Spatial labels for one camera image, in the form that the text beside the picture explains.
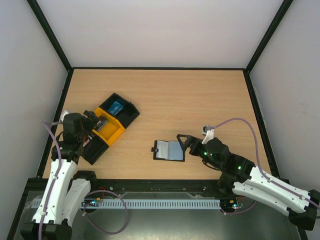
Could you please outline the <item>black leather card holder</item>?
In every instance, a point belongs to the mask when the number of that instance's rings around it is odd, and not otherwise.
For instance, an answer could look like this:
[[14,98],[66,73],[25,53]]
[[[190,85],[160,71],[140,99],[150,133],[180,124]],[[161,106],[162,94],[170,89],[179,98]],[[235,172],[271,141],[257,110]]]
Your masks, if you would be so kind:
[[176,140],[155,140],[151,148],[153,160],[184,162],[185,152],[182,150],[180,143]]

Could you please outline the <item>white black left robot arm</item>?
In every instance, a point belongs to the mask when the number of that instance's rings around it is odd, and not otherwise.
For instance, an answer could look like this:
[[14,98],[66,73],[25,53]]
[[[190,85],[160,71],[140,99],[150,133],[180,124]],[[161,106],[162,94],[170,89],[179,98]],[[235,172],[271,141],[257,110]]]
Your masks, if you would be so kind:
[[94,171],[77,171],[84,144],[98,123],[92,111],[64,111],[56,122],[62,125],[62,140],[54,135],[54,123],[44,123],[53,141],[50,175],[41,202],[29,222],[22,225],[20,234],[25,240],[70,240],[72,224],[85,196],[95,185]]

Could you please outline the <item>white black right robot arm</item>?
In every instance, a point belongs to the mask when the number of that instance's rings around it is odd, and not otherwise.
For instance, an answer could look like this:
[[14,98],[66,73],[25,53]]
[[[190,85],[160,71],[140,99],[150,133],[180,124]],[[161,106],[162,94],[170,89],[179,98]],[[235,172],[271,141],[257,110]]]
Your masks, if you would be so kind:
[[179,134],[177,140],[183,151],[189,148],[190,155],[221,172],[217,187],[222,195],[250,198],[287,216],[298,228],[313,230],[320,203],[318,191],[299,189],[260,170],[254,162],[230,152],[217,137],[202,140]]

